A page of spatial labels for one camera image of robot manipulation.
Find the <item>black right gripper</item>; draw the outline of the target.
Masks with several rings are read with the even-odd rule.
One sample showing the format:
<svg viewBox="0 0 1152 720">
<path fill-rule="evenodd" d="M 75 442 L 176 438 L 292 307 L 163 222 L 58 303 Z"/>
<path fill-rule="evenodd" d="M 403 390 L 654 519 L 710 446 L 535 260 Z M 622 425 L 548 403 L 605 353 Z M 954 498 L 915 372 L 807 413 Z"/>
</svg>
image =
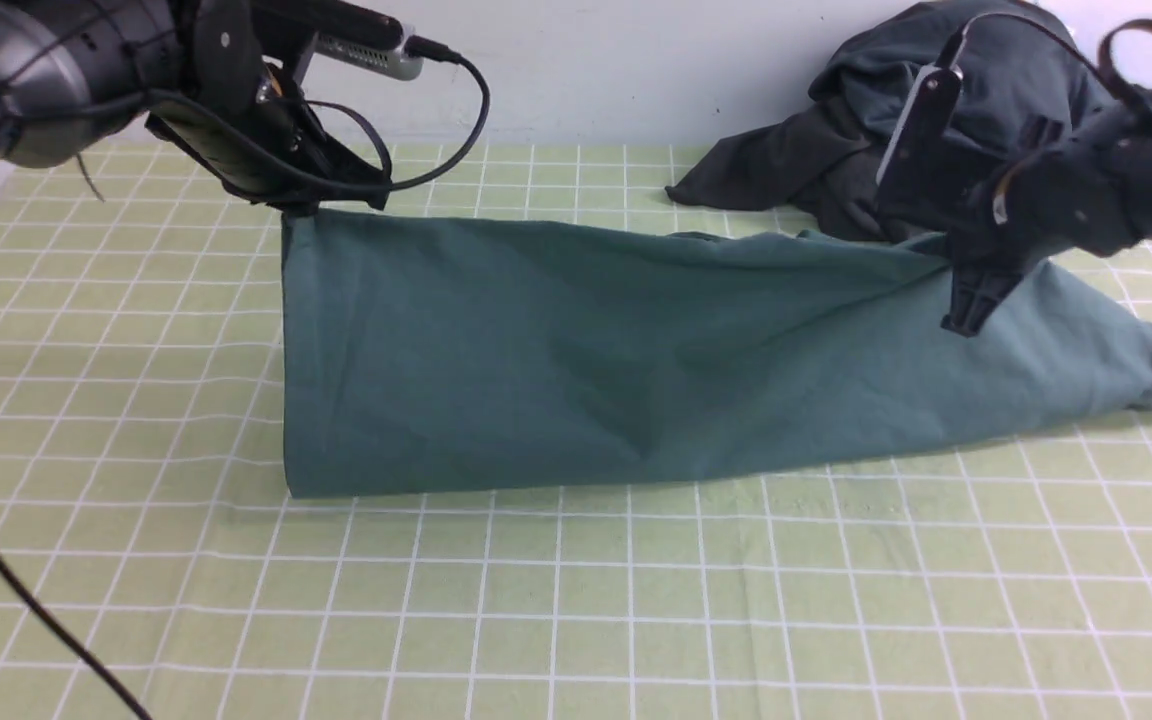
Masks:
<svg viewBox="0 0 1152 720">
<path fill-rule="evenodd" d="M 948 128 L 941 150 L 914 187 L 884 197 L 877 188 L 876 209 L 882 215 L 942 234 L 940 252 L 952 264 L 952 285 L 941 328 L 960 338 L 977 338 L 1021 283 L 1016 262 L 990 259 L 998 247 L 993 218 L 996 184 L 1028 152 L 1064 137 L 1068 124 L 1029 114 L 1021 122 L 1018 143 L 1002 156 L 950 141 Z"/>
</svg>

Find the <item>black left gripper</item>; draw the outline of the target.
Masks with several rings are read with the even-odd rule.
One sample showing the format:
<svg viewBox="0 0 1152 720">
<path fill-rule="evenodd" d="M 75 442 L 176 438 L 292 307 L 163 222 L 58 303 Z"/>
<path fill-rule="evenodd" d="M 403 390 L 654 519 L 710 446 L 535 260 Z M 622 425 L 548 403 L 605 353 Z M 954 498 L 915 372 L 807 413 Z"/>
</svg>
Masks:
<svg viewBox="0 0 1152 720">
<path fill-rule="evenodd" d="M 184 50 L 179 100 L 150 109 L 160 141 L 214 174 L 238 199 L 285 213 L 323 202 L 381 210 L 392 162 L 371 164 L 325 131 L 300 85 L 317 36 L 396 46 L 388 15 L 344 1 L 174 1 Z"/>
</svg>

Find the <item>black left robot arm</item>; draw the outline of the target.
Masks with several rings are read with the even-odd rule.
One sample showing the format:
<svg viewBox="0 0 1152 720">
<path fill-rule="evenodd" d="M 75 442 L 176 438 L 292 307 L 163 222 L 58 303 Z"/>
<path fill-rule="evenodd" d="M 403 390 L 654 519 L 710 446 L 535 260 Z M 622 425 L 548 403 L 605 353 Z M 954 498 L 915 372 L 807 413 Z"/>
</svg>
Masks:
<svg viewBox="0 0 1152 720">
<path fill-rule="evenodd" d="M 314 55 L 420 74 L 397 18 L 344 1 L 0 1 L 0 160 L 46 169 L 145 119 L 238 199 L 288 213 L 391 169 L 334 141 L 300 83 Z"/>
</svg>

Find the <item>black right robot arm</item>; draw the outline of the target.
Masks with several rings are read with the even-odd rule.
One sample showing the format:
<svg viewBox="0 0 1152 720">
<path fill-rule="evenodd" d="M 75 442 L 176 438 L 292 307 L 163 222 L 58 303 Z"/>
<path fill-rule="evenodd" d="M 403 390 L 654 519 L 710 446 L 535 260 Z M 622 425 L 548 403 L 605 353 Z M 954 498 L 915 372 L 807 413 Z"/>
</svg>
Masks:
<svg viewBox="0 0 1152 720">
<path fill-rule="evenodd" d="M 998 158 L 947 141 L 946 103 L 916 100 L 877 179 L 884 214 L 943 233 L 943 328 L 973 338 L 1039 264 L 1069 249 L 1111 258 L 1152 240 L 1152 118 L 1123 105 L 1074 131 L 1030 118 Z"/>
</svg>

